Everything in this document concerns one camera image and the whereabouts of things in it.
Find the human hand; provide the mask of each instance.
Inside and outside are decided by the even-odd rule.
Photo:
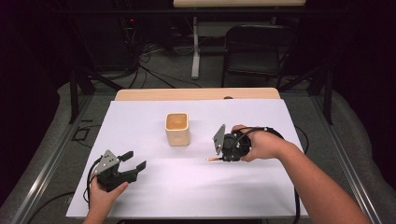
[[[102,223],[113,206],[114,201],[128,188],[128,182],[124,182],[110,192],[106,192],[95,176],[90,189],[90,211],[84,223]]]
[[[237,130],[245,133],[249,129],[245,125],[240,124],[233,126],[233,131]],[[283,148],[292,145],[292,143],[264,131],[252,132],[247,136],[251,141],[251,150],[246,156],[241,158],[241,161],[278,158]]]

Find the cup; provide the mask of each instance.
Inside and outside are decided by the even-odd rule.
[[[166,116],[165,130],[169,146],[184,147],[190,143],[189,115],[170,113]]]

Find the wooden table edge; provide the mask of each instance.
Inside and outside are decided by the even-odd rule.
[[[120,90],[115,101],[177,101],[234,99],[280,99],[275,88],[202,88]]]

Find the white paper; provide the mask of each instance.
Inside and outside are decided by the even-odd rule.
[[[169,147],[164,129],[168,113],[189,114],[191,143]],[[225,124],[271,127],[301,148],[283,100],[205,100],[112,102],[87,161],[67,217],[85,217],[82,194],[93,162],[111,150],[133,151],[120,172],[139,173],[119,197],[109,217],[219,218],[295,216],[293,185],[277,160],[206,161],[216,157],[213,136]],[[302,216],[307,213],[302,205]]]

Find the human arm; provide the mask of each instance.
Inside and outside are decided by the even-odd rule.
[[[245,126],[237,125],[233,130],[241,128]],[[263,131],[248,137],[252,147],[241,160],[280,160],[313,223],[369,223],[352,198],[293,143]]]
[[[102,223],[110,212],[114,201],[116,201],[127,187],[128,182],[124,182],[110,192],[106,192],[98,183],[97,177],[94,177],[90,189],[90,211],[83,223]]]

